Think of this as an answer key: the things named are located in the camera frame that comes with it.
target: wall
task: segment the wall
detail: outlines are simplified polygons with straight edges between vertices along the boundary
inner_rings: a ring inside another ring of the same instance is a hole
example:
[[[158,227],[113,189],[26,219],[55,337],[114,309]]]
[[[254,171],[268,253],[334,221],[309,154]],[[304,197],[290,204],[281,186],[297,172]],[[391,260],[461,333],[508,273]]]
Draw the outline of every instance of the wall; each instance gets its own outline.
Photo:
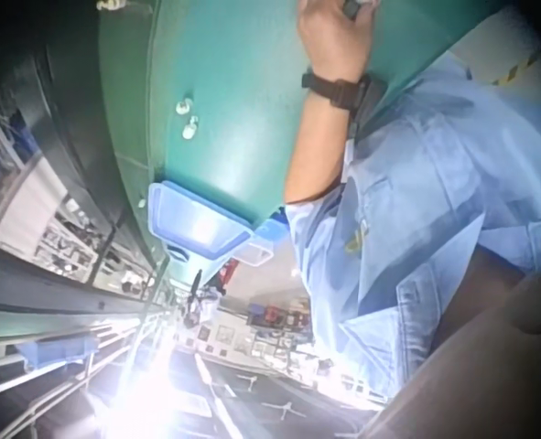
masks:
[[[232,363],[235,367],[244,367],[244,368],[262,368],[265,369],[265,365],[261,363],[258,359],[245,355],[242,352],[235,350],[236,342],[243,337],[249,337],[254,340],[254,334],[252,329],[245,324],[243,318],[233,316],[227,313],[218,313],[213,322],[209,322],[206,327],[211,329],[209,334],[209,339],[207,341],[198,340],[197,336],[200,333],[200,327],[196,327],[192,330],[185,329],[182,324],[180,324],[179,329],[179,344],[187,346],[187,339],[192,338],[194,340],[193,347],[199,352],[203,352],[208,356],[213,357],[214,359],[219,359],[224,362]],[[228,327],[233,329],[233,338],[231,345],[225,344],[217,339],[220,327]],[[206,352],[207,346],[213,347],[212,353]],[[222,357],[220,355],[222,350],[227,350],[227,356]]]

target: watch strap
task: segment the watch strap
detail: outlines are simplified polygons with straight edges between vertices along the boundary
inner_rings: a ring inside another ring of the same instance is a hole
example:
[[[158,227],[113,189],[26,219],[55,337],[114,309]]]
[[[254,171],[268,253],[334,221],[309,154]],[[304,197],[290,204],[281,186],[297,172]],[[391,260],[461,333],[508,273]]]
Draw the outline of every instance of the watch strap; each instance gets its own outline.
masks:
[[[331,82],[312,72],[305,73],[302,77],[302,87],[304,89],[311,89],[319,96],[329,99],[331,105],[351,112],[360,107],[369,82],[368,76],[364,76],[357,83],[346,80]]]

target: light blue shirt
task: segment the light blue shirt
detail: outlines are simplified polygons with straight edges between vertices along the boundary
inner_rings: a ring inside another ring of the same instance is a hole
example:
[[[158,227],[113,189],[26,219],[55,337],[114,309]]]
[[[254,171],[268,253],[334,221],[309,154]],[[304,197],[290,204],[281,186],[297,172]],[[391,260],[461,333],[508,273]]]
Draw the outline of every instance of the light blue shirt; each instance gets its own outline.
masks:
[[[345,185],[287,206],[319,348],[384,396],[427,358],[476,245],[541,272],[541,105],[500,93],[440,59]]]

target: person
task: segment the person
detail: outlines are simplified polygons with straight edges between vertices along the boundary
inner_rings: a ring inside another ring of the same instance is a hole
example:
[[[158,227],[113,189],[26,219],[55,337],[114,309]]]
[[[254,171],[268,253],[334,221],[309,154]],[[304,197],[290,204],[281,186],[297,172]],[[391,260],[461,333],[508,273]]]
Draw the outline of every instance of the person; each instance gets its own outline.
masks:
[[[205,286],[201,295],[192,295],[187,302],[187,309],[183,313],[185,328],[192,329],[201,323],[212,320],[224,295],[224,292],[220,292],[212,286]]]
[[[315,77],[355,84],[377,2],[354,21],[342,8],[299,0],[298,33]],[[286,213],[320,354],[391,398],[460,328],[541,273],[541,105],[470,80],[446,55],[344,160],[350,113],[309,92]]]

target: green metal panel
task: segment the green metal panel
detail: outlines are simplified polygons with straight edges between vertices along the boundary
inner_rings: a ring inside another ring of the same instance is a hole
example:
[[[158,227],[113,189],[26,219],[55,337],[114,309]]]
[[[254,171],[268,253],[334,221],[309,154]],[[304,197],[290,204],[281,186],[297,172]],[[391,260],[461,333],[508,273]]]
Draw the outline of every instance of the green metal panel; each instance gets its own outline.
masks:
[[[300,77],[308,60],[297,36],[296,0],[146,3],[151,16],[126,8],[102,14],[101,24],[116,153],[148,166],[143,187],[125,183],[128,197],[146,193],[154,180],[172,180],[259,225],[281,204],[305,96]],[[383,0],[369,70],[389,84],[385,100],[502,4]],[[190,141],[181,136],[189,116],[174,111],[187,96],[200,118]],[[171,270],[190,283],[198,265],[212,271],[206,261]]]

